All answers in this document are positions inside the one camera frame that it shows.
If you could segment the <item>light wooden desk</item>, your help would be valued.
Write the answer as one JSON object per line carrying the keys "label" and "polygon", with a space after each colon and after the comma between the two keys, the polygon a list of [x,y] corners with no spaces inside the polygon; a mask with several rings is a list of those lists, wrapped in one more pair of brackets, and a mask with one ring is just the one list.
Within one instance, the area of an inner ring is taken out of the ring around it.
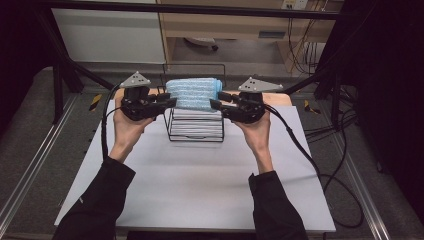
{"label": "light wooden desk", "polygon": [[[156,0],[159,4],[245,7],[282,9],[283,0]],[[338,11],[332,0],[308,0],[304,10]],[[275,42],[291,73],[306,55],[308,42],[325,43],[335,25],[333,20],[286,19],[250,16],[161,13],[159,19],[166,43],[166,59],[172,59],[172,47],[177,38],[248,39]]]}

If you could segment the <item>white table mat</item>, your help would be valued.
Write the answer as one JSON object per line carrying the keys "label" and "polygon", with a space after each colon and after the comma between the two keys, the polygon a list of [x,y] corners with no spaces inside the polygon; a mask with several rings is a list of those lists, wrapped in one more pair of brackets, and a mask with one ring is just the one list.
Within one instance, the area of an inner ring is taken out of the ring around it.
{"label": "white table mat", "polygon": [[[278,107],[271,119],[273,166],[310,233],[335,229],[298,112]],[[162,118],[150,124],[128,156],[136,175],[116,224],[127,230],[251,232],[248,178],[255,158],[242,131],[224,123],[222,142],[170,141]]]}

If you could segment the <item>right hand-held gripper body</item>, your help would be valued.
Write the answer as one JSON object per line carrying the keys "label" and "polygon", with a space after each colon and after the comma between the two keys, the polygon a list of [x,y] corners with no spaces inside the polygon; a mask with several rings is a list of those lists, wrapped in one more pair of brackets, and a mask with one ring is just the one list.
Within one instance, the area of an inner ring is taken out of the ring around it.
{"label": "right hand-held gripper body", "polygon": [[263,92],[277,92],[282,90],[281,84],[274,84],[249,77],[239,86],[238,94],[232,94],[231,100],[235,104],[229,110],[229,119],[241,123],[254,123],[261,119],[265,113]]}

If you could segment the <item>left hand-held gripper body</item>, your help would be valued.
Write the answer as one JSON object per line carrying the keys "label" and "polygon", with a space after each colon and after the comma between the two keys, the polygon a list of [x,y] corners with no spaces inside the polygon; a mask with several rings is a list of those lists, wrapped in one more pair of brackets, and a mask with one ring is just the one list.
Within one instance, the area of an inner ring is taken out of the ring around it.
{"label": "left hand-held gripper body", "polygon": [[155,98],[149,95],[151,81],[136,71],[120,84],[124,90],[121,100],[121,110],[132,121],[147,118],[156,119]]}

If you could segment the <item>person's right hand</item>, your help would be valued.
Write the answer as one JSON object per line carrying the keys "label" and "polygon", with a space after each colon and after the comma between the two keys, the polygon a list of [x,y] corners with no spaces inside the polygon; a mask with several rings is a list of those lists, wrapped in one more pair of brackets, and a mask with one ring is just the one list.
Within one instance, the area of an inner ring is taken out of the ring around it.
{"label": "person's right hand", "polygon": [[254,123],[235,122],[245,137],[246,143],[253,152],[260,152],[269,149],[270,134],[270,113],[266,111],[264,115]]}

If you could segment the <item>blue striped cloth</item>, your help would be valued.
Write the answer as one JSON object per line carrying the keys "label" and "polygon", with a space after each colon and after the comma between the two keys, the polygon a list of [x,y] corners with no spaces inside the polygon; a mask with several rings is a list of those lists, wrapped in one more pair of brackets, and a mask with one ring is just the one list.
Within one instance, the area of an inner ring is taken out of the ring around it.
{"label": "blue striped cloth", "polygon": [[176,108],[214,112],[210,100],[217,100],[223,84],[216,78],[186,78],[169,80],[166,90],[171,98],[176,98]]}

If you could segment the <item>black frame strut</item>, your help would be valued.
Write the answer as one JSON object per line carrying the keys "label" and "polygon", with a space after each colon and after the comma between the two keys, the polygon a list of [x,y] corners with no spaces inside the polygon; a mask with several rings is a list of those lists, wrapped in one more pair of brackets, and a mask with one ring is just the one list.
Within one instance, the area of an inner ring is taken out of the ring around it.
{"label": "black frame strut", "polygon": [[329,68],[319,70],[307,79],[283,90],[283,93],[291,95],[296,91],[312,84],[313,82],[318,83],[318,87],[314,92],[314,96],[317,100],[322,100],[328,95],[332,96],[330,123],[336,130],[339,130],[341,127],[341,123],[339,122],[341,72],[339,70]]}
{"label": "black frame strut", "polygon": [[79,93],[84,89],[79,75],[89,78],[108,90],[113,88],[113,84],[71,59],[59,31],[54,29],[52,22],[48,18],[48,10],[46,8],[36,7],[33,9],[32,14],[42,30],[42,35],[46,38],[43,41],[43,47],[52,60],[54,86],[53,123],[56,124],[64,115],[63,83],[66,83],[72,93]]}

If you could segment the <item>black wire rack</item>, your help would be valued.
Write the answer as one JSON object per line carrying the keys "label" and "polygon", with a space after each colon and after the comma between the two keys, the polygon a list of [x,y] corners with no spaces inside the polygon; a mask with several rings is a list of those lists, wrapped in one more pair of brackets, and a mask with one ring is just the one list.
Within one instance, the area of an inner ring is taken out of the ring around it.
{"label": "black wire rack", "polygon": [[[160,93],[168,93],[166,83],[174,79],[216,78],[223,88],[226,86],[226,67],[224,64],[163,64],[160,75]],[[165,126],[170,141],[185,142],[222,142],[224,140],[224,120],[214,112],[178,109],[176,106],[165,112]]]}

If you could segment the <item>white chair base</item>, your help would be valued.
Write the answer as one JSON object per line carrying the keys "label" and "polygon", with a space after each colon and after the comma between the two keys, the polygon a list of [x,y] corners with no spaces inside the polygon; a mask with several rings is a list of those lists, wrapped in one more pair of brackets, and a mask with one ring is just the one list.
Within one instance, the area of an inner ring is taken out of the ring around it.
{"label": "white chair base", "polygon": [[217,51],[219,47],[217,46],[215,40],[213,38],[190,38],[187,37],[186,41],[191,44],[202,46],[202,47],[210,47],[213,51]]}

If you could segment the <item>aluminium rail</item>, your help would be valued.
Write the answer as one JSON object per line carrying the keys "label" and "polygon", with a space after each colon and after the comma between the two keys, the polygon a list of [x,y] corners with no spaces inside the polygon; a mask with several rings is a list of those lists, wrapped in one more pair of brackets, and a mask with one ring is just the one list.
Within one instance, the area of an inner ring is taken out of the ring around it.
{"label": "aluminium rail", "polygon": [[4,207],[0,210],[0,236],[4,234],[22,204],[26,194],[28,193],[34,179],[40,171],[45,159],[49,155],[56,139],[61,133],[65,123],[73,111],[75,102],[79,98],[79,94],[71,94],[65,103],[63,115],[56,124],[49,129],[46,137],[38,148],[37,152],[31,159],[27,169],[23,173]]}
{"label": "aluminium rail", "polygon": [[334,142],[337,144],[338,149],[344,157],[344,169],[353,187],[360,204],[363,207],[363,213],[367,220],[370,231],[375,240],[390,240],[390,234],[382,220],[379,211],[371,197],[370,192],[361,177],[358,168],[355,166],[353,158],[347,150],[347,146],[343,141],[342,134],[336,133]]}

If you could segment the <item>person's left hand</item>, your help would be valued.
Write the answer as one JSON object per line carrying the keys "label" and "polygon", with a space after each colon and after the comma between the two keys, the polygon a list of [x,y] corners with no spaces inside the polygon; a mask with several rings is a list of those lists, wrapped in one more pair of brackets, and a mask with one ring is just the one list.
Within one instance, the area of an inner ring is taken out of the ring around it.
{"label": "person's left hand", "polygon": [[117,110],[113,117],[115,141],[112,151],[115,153],[129,153],[138,142],[145,128],[153,122],[152,118],[133,121],[121,110]]}

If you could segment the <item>black curtain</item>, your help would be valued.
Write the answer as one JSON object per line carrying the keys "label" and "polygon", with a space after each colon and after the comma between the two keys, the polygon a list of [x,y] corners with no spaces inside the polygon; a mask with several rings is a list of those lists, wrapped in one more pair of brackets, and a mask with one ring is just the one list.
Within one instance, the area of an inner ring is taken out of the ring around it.
{"label": "black curtain", "polygon": [[358,89],[376,158],[424,222],[424,0],[344,0],[357,36],[342,81]]}
{"label": "black curtain", "polygon": [[0,0],[0,135],[23,102],[34,76],[51,65],[32,0]]}

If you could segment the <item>white power socket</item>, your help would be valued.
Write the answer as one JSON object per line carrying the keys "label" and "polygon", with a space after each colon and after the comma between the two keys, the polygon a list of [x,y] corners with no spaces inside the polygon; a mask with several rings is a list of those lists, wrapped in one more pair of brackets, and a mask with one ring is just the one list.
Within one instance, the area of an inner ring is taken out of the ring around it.
{"label": "white power socket", "polygon": [[304,10],[307,3],[308,0],[283,0],[281,8],[289,10]]}

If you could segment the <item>white cabinet panel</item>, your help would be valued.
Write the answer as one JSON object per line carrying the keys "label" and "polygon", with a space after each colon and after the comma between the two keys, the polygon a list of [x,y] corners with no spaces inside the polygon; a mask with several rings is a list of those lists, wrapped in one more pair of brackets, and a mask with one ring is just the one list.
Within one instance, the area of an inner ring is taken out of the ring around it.
{"label": "white cabinet panel", "polygon": [[68,9],[53,14],[74,61],[165,62],[157,14]]}

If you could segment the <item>wooden table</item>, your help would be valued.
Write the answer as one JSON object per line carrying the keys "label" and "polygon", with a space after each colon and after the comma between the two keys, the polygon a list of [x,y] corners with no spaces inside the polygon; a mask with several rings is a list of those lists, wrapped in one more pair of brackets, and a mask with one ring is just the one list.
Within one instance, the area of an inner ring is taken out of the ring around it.
{"label": "wooden table", "polygon": [[[229,90],[225,90],[224,92],[229,93],[229,94],[238,94],[239,91],[229,91]],[[157,89],[150,89],[149,90],[149,94],[158,94],[158,90]],[[117,92],[115,93],[115,96],[113,99],[118,99],[124,96],[124,90],[119,89],[117,90]],[[262,93],[263,96],[263,101],[264,103],[271,105],[271,106],[292,106],[292,101],[290,99],[290,96],[288,96],[287,94],[282,94],[282,93],[269,93],[269,92],[265,92]]]}

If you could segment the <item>black frame crossbar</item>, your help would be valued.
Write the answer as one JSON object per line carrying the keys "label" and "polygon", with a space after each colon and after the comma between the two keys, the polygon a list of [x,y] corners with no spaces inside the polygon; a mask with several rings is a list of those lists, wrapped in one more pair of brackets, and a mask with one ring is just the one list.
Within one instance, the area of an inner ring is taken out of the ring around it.
{"label": "black frame crossbar", "polygon": [[75,0],[36,0],[39,6],[55,9],[172,13],[172,14],[202,14],[225,16],[250,16],[269,18],[318,19],[318,20],[345,20],[355,18],[352,13],[318,12],[306,10],[276,10],[245,7],[176,5],[176,4],[148,4],[125,2],[99,2]]}

